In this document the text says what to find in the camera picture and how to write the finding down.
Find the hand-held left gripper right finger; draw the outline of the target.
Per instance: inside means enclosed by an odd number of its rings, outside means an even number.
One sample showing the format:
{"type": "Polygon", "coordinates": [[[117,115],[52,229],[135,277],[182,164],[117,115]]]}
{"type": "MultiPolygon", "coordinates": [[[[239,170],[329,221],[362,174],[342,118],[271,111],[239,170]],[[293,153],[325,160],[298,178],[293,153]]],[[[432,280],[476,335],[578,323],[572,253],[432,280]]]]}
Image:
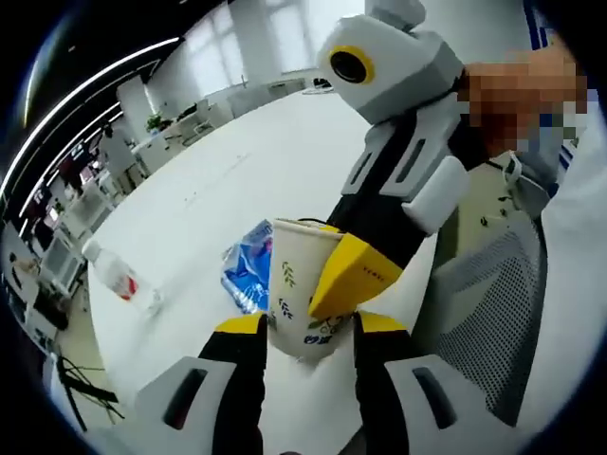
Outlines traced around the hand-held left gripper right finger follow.
{"type": "Polygon", "coordinates": [[[369,454],[499,454],[503,424],[483,391],[437,355],[416,354],[393,318],[354,315],[356,397],[369,454]]]}

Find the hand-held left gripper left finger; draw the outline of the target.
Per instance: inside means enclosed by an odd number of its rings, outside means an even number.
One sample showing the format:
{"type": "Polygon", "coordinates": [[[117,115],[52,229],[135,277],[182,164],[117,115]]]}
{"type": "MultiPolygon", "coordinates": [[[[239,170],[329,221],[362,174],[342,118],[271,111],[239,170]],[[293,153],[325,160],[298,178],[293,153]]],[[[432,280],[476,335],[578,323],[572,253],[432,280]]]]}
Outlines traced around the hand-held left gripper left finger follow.
{"type": "Polygon", "coordinates": [[[220,323],[197,357],[185,356],[136,398],[145,454],[261,454],[267,316],[220,323]]]}

